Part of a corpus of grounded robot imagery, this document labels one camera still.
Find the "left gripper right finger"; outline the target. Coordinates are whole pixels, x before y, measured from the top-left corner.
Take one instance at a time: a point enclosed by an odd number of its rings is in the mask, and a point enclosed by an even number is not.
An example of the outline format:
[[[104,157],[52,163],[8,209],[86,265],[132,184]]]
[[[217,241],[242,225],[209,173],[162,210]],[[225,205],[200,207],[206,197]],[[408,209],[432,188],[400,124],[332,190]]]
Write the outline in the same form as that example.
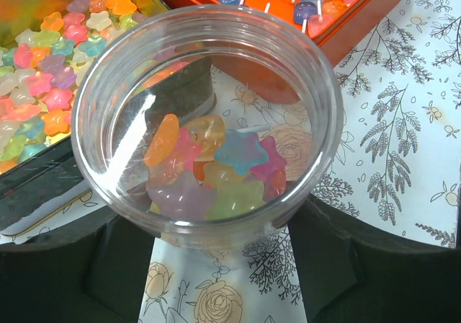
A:
[[[309,322],[458,322],[460,233],[430,226],[438,245],[353,217],[345,182],[322,182],[288,229]]]

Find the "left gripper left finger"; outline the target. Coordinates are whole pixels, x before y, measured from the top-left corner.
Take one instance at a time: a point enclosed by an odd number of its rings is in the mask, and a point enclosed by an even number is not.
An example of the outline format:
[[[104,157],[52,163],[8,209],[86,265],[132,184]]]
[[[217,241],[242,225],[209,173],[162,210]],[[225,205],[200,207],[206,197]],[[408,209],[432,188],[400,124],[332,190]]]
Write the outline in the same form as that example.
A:
[[[154,237],[108,207],[1,246],[2,322],[137,322]]]

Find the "clear glass jar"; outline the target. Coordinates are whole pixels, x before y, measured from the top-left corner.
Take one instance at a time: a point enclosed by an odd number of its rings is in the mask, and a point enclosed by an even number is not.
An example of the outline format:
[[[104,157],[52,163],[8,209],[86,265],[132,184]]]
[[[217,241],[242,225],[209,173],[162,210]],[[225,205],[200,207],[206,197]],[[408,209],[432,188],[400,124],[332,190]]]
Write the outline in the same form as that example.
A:
[[[118,214],[178,247],[247,248],[292,218],[333,161],[341,90],[300,30],[245,6],[147,19],[90,65],[71,141]]]

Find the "dark tin translucent star candies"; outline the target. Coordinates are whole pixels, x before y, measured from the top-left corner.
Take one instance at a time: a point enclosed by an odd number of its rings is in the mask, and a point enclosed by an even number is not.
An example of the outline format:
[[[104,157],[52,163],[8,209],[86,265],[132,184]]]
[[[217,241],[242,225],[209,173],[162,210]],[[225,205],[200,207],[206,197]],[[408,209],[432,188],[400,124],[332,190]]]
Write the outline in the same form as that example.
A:
[[[106,0],[1,0],[1,241],[42,229],[73,203],[99,201],[76,165],[70,139],[73,99],[89,61],[73,48]],[[162,0],[131,0],[147,17]]]

